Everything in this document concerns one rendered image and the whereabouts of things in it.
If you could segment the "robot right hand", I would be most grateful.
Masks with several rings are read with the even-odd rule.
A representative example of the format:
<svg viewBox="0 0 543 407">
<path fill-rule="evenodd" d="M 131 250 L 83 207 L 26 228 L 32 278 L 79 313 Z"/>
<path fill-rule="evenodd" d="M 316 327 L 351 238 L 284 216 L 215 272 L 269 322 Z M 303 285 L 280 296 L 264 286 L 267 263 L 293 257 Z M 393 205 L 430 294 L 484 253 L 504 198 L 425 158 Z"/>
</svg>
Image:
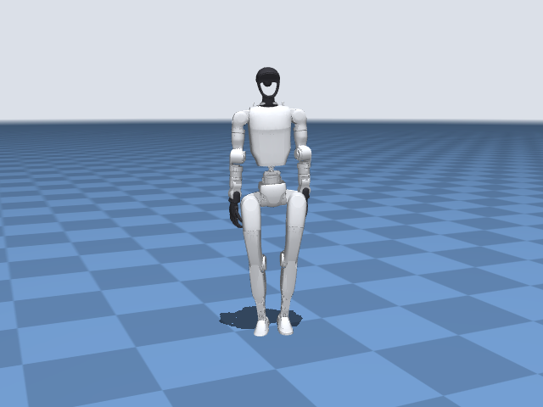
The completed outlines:
<svg viewBox="0 0 543 407">
<path fill-rule="evenodd" d="M 243 228 L 243 226 L 239 225 L 239 223 L 238 223 L 238 219 L 239 219 L 239 221 L 242 222 L 242 218 L 240 217 L 240 215 L 238 213 L 238 203 L 240 202 L 240 192 L 238 192 L 238 191 L 234 192 L 233 199 L 229 198 L 228 201 L 230 202 L 229 213 L 230 213 L 231 222 L 237 228 Z"/>
</svg>

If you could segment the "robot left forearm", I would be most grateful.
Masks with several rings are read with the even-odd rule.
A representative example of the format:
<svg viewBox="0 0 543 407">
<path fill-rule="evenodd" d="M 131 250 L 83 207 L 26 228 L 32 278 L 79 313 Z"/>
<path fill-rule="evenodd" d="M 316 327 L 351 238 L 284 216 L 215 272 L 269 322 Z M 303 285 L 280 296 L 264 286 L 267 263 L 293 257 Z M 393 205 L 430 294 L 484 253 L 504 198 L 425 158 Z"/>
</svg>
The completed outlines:
<svg viewBox="0 0 543 407">
<path fill-rule="evenodd" d="M 311 159 L 310 160 L 299 161 L 299 163 L 297 163 L 298 183 L 299 183 L 298 192 L 302 193 L 303 189 L 307 187 L 310 190 L 309 194 L 311 193 L 311 188 L 310 188 L 310 182 L 311 182 L 310 167 L 311 167 Z"/>
</svg>

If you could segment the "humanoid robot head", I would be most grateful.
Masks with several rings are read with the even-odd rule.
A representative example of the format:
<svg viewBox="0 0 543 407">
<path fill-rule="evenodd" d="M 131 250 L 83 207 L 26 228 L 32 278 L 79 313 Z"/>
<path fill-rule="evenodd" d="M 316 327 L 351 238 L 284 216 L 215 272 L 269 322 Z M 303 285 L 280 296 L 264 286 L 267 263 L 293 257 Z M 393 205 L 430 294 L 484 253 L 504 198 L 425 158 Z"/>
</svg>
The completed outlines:
<svg viewBox="0 0 543 407">
<path fill-rule="evenodd" d="M 256 82 L 257 86 L 260 90 L 260 94 L 262 95 L 262 102 L 265 103 L 263 105 L 260 105 L 261 107 L 276 107 L 277 104 L 273 104 L 275 102 L 274 97 L 277 95 L 279 84 L 280 84 L 280 75 L 278 72 L 271 68 L 271 67 L 265 67 L 258 71 L 256 75 Z M 264 86 L 270 86 L 273 82 L 277 83 L 276 91 L 271 95 L 267 96 L 261 89 L 260 84 L 263 82 Z"/>
</svg>

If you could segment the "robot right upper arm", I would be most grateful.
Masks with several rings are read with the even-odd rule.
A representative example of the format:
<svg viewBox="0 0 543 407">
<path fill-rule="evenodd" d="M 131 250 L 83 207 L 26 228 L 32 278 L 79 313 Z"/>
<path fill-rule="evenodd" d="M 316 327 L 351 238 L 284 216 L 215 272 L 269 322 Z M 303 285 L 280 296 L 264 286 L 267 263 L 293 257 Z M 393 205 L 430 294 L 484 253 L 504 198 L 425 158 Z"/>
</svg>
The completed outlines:
<svg viewBox="0 0 543 407">
<path fill-rule="evenodd" d="M 232 164 L 242 164 L 246 160 L 244 148 L 244 125 L 249 121 L 249 109 L 238 111 L 232 117 Z"/>
</svg>

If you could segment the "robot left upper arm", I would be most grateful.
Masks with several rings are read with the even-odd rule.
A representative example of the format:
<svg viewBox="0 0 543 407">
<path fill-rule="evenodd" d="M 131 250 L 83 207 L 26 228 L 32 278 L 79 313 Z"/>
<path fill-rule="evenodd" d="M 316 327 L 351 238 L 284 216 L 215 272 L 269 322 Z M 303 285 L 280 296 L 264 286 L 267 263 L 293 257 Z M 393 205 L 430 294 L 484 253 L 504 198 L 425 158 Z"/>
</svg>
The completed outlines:
<svg viewBox="0 0 543 407">
<path fill-rule="evenodd" d="M 311 150 L 306 146 L 307 143 L 307 126 L 306 114 L 302 109 L 290 109 L 292 115 L 292 123 L 294 123 L 294 141 L 295 147 L 294 157 L 298 161 L 310 160 Z"/>
</svg>

